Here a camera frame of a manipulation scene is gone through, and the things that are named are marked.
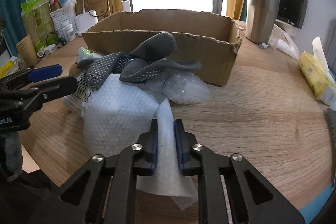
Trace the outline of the yellow tissue pack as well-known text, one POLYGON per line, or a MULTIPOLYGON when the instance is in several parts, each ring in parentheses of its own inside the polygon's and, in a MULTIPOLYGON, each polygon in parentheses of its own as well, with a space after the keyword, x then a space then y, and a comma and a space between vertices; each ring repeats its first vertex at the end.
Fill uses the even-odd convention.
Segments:
POLYGON ((319 36, 313 39, 312 47, 313 54, 301 54, 298 67, 314 91, 315 97, 335 110, 335 79, 329 72, 319 36))

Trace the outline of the black monitor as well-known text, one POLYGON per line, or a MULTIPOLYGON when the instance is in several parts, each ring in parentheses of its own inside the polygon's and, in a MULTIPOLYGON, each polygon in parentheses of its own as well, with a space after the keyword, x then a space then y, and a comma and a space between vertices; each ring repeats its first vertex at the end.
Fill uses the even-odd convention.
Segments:
POLYGON ((280 0, 277 19, 301 29, 306 9, 307 0, 280 0))

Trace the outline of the green paper cup package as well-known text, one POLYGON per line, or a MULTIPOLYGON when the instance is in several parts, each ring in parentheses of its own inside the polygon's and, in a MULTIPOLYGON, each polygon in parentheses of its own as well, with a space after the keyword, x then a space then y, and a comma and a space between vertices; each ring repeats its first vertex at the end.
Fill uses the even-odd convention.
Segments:
POLYGON ((26 0, 21 4, 21 18, 36 53, 57 42, 49 0, 26 0))

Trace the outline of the white pill bottle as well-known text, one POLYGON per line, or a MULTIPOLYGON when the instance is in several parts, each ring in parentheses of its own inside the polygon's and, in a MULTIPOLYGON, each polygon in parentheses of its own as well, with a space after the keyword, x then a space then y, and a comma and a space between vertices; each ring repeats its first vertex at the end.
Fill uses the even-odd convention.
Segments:
POLYGON ((64 31, 66 33, 66 40, 73 41, 76 39, 76 33, 72 24, 67 24, 64 26, 64 31))

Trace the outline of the stack of paper cups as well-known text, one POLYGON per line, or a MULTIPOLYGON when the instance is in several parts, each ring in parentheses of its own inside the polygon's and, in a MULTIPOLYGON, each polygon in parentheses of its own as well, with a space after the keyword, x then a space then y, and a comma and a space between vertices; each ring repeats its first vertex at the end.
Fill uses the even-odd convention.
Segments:
POLYGON ((16 45, 16 49, 28 67, 34 67, 38 63, 38 57, 30 35, 23 38, 16 45))

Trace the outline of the white plastic basket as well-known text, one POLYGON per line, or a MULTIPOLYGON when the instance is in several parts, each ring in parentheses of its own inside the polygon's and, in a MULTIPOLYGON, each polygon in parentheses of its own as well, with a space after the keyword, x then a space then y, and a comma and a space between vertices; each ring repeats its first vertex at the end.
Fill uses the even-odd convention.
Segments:
POLYGON ((76 12, 74 7, 69 8, 68 10, 64 10, 63 8, 61 8, 56 11, 52 11, 50 13, 50 16, 54 24, 55 32, 57 33, 59 38, 67 39, 63 31, 63 28, 65 27, 67 22, 72 25, 74 32, 77 33, 77 28, 75 24, 76 12))

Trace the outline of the brown cardboard box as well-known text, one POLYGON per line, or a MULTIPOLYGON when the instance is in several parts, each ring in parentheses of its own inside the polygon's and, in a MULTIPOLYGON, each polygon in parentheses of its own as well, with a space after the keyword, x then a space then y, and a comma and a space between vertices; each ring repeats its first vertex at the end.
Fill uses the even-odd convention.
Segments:
POLYGON ((242 43, 240 28, 230 17, 181 9, 145 9, 116 12, 82 34, 88 48, 98 53, 129 53, 146 39, 171 33, 177 49, 168 56, 174 61, 199 61, 196 72, 204 82, 228 83, 242 43))

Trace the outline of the steel travel tumbler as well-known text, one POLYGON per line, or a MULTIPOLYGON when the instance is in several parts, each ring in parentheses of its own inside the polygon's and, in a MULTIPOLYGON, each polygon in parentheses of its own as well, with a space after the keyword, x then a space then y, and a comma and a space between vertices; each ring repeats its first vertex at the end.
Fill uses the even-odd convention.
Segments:
POLYGON ((268 43, 280 0, 247 0, 245 36, 255 44, 268 43))

